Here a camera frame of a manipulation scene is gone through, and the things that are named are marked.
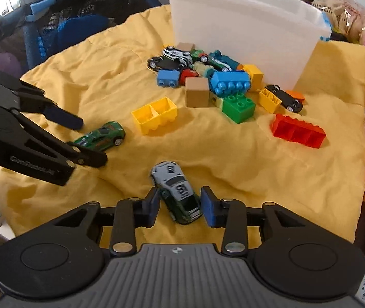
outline yellow blanket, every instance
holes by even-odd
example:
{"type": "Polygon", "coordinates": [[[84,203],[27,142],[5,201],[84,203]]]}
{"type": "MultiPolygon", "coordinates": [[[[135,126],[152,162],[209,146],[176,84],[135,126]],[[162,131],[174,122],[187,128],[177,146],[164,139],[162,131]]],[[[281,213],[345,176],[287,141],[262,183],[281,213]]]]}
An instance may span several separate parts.
{"type": "MultiPolygon", "coordinates": [[[[157,86],[147,59],[173,42],[170,10],[163,6],[133,15],[24,75],[23,80],[84,119],[82,131],[75,132],[29,115],[59,139],[74,140],[112,120],[122,124],[126,138],[107,151],[105,167],[77,166],[64,187],[1,168],[0,209],[16,234],[88,201],[110,207],[123,198],[144,197],[150,169],[172,160],[196,193],[209,185],[218,198],[240,199],[249,207],[274,201],[354,240],[365,187],[365,47],[319,43],[306,66],[295,88],[305,95],[306,105],[301,116],[292,116],[325,130],[321,148],[313,149],[274,138],[269,129],[274,116],[259,106],[254,118],[237,125],[218,108],[186,108],[184,87],[157,86]],[[130,112],[164,96],[177,104],[177,119],[141,135],[130,112]]],[[[139,244],[220,245],[223,230],[208,228],[204,217],[177,225],[162,204],[155,226],[136,232],[139,244]]],[[[250,247],[260,244],[255,228],[249,229],[249,238],[250,247]]],[[[108,241],[105,233],[101,245],[108,241]]]]}

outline brown wooden block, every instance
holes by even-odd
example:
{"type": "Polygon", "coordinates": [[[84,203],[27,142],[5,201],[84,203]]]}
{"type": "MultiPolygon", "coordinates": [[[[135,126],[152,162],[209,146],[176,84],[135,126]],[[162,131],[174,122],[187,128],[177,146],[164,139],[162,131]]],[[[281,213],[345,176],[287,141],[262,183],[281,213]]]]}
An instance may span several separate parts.
{"type": "Polygon", "coordinates": [[[190,43],[179,43],[177,45],[177,49],[179,49],[181,51],[191,52],[194,49],[194,44],[190,44],[190,43]]]}
{"type": "Polygon", "coordinates": [[[187,108],[205,108],[208,106],[210,90],[207,78],[185,79],[185,105],[187,108]]]}

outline white translucent container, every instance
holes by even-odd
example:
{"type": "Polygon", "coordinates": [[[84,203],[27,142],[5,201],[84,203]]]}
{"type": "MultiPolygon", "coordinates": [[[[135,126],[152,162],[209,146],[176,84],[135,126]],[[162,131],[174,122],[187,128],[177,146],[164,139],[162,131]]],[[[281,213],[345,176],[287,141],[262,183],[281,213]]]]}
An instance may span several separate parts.
{"type": "Polygon", "coordinates": [[[319,38],[331,29],[322,12],[300,0],[170,0],[176,43],[193,43],[242,64],[264,82],[291,90],[319,38]]]}

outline screw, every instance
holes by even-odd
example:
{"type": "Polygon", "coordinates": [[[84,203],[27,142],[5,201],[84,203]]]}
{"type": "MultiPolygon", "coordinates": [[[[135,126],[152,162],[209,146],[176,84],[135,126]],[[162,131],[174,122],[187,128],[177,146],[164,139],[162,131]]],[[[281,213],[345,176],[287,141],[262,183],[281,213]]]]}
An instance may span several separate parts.
{"type": "Polygon", "coordinates": [[[245,250],[245,246],[240,242],[230,242],[225,245],[225,250],[229,253],[241,253],[245,250]]]}
{"type": "Polygon", "coordinates": [[[128,242],[119,242],[113,245],[116,253],[127,253],[132,250],[132,245],[128,242]]]}

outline green building block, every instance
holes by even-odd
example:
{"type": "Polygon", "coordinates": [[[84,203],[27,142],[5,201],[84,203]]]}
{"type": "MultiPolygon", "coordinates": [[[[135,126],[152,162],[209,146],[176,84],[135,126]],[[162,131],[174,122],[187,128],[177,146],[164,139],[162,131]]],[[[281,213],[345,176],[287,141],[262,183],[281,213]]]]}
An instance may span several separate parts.
{"type": "Polygon", "coordinates": [[[254,111],[255,103],[243,93],[237,93],[224,98],[222,112],[237,124],[241,124],[249,117],[252,117],[254,111]]]}

